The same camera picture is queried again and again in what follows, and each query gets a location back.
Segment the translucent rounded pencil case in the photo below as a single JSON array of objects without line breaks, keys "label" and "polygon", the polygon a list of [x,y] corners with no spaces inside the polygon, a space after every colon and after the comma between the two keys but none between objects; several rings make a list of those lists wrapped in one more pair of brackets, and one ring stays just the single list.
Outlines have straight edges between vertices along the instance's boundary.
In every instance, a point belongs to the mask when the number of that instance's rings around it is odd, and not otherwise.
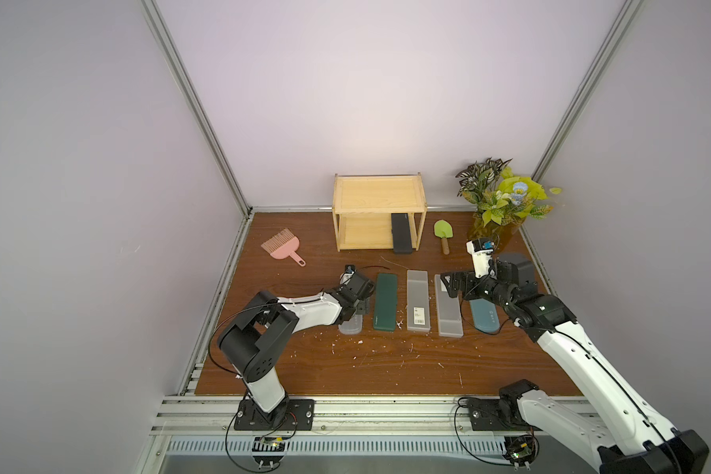
[{"label": "translucent rounded pencil case", "polygon": [[363,331],[363,314],[354,314],[350,320],[340,324],[338,329],[343,335],[359,335]]}]

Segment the dark green pencil case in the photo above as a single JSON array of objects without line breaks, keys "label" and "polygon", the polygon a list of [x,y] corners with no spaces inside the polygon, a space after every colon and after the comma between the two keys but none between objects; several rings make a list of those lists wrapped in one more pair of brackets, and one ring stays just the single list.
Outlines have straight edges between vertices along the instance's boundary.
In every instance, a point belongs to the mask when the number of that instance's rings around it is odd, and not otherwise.
[{"label": "dark green pencil case", "polygon": [[375,303],[372,314],[373,328],[394,332],[397,325],[398,276],[379,274],[376,279]]}]

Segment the teal pencil case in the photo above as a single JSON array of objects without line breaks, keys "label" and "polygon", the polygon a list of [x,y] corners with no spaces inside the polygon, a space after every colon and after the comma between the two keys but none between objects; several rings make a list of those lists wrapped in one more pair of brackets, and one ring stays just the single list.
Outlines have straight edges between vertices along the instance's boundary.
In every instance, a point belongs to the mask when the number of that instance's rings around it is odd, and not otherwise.
[{"label": "teal pencil case", "polygon": [[485,299],[474,299],[469,302],[474,327],[485,334],[498,334],[501,321],[497,307]]}]

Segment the frosted pencil case small label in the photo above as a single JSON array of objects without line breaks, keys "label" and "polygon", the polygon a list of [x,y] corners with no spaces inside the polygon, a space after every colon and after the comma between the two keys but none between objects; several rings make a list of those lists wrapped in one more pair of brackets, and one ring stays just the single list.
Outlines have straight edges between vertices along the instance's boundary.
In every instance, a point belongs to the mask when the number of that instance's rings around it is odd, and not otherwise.
[{"label": "frosted pencil case small label", "polygon": [[436,288],[436,316],[438,316],[438,335],[447,338],[463,336],[463,322],[457,298],[451,298],[442,283],[440,275],[434,276]]}]

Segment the frosted pencil case with barcode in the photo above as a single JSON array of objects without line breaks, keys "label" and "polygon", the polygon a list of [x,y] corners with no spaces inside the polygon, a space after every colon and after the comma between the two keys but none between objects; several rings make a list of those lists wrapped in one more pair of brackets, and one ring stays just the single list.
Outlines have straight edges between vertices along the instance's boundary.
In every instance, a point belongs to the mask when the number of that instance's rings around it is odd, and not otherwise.
[{"label": "frosted pencil case with barcode", "polygon": [[429,333],[431,312],[429,276],[426,271],[407,272],[407,325],[413,332]]}]

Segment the dark grey pencil case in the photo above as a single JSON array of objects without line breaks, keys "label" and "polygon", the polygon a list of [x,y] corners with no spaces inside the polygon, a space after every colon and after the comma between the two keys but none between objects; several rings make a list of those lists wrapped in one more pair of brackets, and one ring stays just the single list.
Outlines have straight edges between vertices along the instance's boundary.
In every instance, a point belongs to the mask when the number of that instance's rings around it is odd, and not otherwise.
[{"label": "dark grey pencil case", "polygon": [[407,213],[391,215],[392,249],[396,255],[410,255],[414,251],[410,218]]}]

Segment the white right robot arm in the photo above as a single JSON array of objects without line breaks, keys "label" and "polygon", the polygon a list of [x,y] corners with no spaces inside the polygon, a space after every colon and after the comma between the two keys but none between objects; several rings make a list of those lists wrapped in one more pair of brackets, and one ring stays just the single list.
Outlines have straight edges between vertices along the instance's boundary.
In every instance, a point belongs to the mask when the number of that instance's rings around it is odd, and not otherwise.
[{"label": "white right robot arm", "polygon": [[655,410],[604,358],[574,313],[523,276],[474,272],[440,275],[451,297],[487,300],[550,355],[598,413],[591,422],[528,380],[499,392],[489,418],[507,428],[535,428],[600,473],[700,473],[710,449],[694,430],[681,431]]}]

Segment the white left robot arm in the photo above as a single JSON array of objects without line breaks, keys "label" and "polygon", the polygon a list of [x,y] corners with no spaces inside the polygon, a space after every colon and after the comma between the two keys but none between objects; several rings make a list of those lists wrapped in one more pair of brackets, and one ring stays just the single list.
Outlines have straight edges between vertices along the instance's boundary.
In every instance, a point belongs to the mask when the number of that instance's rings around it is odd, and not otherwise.
[{"label": "white left robot arm", "polygon": [[314,296],[278,297],[257,293],[217,338],[217,347],[245,384],[254,408],[276,426],[286,416],[288,393],[276,364],[293,334],[350,320],[373,295],[374,282],[355,272],[345,282]]}]

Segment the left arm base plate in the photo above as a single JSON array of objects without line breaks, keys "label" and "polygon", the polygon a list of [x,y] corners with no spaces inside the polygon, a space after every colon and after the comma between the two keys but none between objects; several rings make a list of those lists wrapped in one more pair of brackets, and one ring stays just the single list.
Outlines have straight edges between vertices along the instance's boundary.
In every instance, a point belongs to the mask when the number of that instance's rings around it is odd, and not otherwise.
[{"label": "left arm base plate", "polygon": [[315,415],[314,399],[284,399],[272,412],[264,412],[252,399],[240,402],[233,422],[238,432],[311,431]]}]

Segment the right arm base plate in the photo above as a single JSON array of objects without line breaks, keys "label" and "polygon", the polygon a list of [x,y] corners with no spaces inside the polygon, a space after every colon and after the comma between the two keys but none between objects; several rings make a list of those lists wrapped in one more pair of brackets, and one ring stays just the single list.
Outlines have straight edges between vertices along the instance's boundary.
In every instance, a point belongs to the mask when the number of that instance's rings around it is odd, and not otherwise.
[{"label": "right arm base plate", "polygon": [[502,399],[481,399],[467,397],[461,406],[468,412],[474,432],[528,432],[538,431],[536,426],[527,424],[513,405]]}]

